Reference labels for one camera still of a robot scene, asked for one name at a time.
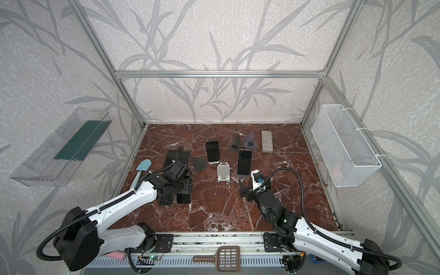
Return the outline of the grey angled phone stand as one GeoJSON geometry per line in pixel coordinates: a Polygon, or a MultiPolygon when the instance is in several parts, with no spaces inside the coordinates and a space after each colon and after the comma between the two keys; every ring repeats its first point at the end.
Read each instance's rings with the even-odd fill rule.
{"type": "Polygon", "coordinates": [[[240,149],[242,149],[241,135],[235,135],[234,140],[228,145],[228,148],[232,152],[238,152],[240,149]]]}

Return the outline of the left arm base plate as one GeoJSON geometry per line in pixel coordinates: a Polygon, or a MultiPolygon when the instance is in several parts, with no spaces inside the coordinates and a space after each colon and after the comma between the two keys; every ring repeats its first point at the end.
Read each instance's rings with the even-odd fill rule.
{"type": "Polygon", "coordinates": [[[173,234],[150,234],[138,249],[147,253],[170,253],[173,239],[173,234]]]}

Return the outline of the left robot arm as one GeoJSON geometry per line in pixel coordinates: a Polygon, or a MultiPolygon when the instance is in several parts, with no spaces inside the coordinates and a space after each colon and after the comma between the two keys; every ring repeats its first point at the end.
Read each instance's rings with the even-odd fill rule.
{"type": "Polygon", "coordinates": [[[134,187],[107,202],[86,210],[80,207],[71,209],[60,228],[37,247],[37,258],[64,261],[70,271],[77,271],[98,256],[120,250],[153,249],[157,237],[144,222],[125,229],[112,229],[112,225],[160,197],[179,193],[190,183],[190,177],[190,168],[176,161],[163,171],[147,175],[134,187]]]}

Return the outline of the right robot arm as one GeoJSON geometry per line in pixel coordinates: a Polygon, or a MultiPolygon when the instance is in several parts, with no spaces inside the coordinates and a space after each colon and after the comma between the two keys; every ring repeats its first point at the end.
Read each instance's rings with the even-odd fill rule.
{"type": "Polygon", "coordinates": [[[387,275],[402,267],[402,260],[383,253],[370,239],[360,242],[343,238],[314,225],[305,213],[297,214],[285,208],[270,189],[270,176],[253,170],[250,178],[252,186],[241,188],[241,193],[256,203],[284,250],[313,254],[349,275],[387,275]]]}

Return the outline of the dark grey round phone stand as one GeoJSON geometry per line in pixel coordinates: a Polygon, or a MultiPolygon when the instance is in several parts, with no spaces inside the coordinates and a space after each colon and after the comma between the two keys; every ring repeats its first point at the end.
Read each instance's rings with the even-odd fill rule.
{"type": "Polygon", "coordinates": [[[244,140],[244,147],[247,150],[255,150],[257,147],[256,141],[255,141],[255,133],[251,132],[249,135],[245,135],[245,140],[244,140]]]}

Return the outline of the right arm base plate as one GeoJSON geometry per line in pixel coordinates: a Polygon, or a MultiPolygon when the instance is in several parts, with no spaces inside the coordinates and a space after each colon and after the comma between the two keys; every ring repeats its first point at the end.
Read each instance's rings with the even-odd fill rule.
{"type": "Polygon", "coordinates": [[[281,246],[281,241],[278,234],[265,232],[262,235],[262,238],[265,252],[285,252],[285,249],[283,249],[281,246]]]}

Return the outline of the white framed phone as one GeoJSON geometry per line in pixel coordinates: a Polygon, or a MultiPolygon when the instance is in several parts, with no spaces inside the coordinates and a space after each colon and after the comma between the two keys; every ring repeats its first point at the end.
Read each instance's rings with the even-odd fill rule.
{"type": "Polygon", "coordinates": [[[182,151],[179,158],[178,158],[178,161],[189,167],[190,166],[190,158],[191,158],[190,151],[182,151]]]}

